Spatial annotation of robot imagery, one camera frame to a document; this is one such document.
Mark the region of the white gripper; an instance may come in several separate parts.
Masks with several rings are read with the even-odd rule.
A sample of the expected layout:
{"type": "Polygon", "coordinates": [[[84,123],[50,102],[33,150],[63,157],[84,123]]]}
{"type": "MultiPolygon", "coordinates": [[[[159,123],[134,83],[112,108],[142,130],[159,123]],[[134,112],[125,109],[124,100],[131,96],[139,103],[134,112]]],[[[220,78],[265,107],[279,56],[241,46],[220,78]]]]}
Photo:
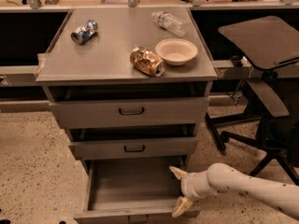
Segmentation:
{"type": "Polygon", "coordinates": [[[175,166],[170,166],[169,169],[178,180],[181,180],[181,192],[185,196],[178,197],[176,206],[172,212],[172,217],[179,217],[193,205],[193,201],[204,198],[203,193],[200,191],[200,184],[205,174],[187,173],[175,166]]]}

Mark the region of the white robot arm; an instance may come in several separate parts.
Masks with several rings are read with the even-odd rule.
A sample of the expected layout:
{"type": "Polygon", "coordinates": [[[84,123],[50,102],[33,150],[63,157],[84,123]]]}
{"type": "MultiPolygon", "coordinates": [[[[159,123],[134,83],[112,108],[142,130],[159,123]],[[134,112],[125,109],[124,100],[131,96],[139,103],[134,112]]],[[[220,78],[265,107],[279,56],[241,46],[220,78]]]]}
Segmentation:
{"type": "Polygon", "coordinates": [[[245,175],[224,163],[214,163],[200,173],[188,173],[175,166],[169,169],[180,181],[182,193],[172,217],[181,216],[194,202],[208,195],[231,191],[249,195],[288,217],[299,219],[298,186],[245,175]]]}

